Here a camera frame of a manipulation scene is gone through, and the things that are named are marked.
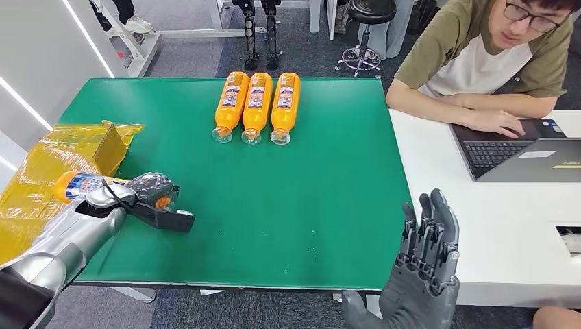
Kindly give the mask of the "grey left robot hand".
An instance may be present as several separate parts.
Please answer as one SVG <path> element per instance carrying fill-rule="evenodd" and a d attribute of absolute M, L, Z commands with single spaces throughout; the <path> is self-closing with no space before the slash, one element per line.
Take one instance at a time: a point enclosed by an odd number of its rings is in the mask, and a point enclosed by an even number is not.
<path fill-rule="evenodd" d="M 138 196 L 139 202 L 158 210 L 175 211 L 180 187 L 160 172 L 144 173 L 125 184 Z"/>

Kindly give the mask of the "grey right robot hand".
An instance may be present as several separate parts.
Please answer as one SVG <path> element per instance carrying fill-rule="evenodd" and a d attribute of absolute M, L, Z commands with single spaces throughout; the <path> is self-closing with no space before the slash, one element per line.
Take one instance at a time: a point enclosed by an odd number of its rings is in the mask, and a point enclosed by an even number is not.
<path fill-rule="evenodd" d="M 350 328 L 450 328 L 460 280 L 456 268 L 460 227 L 441 189 L 419 197 L 421 215 L 404 203 L 399 251 L 379 297 L 381 315 L 367 309 L 361 294 L 341 293 Z"/>

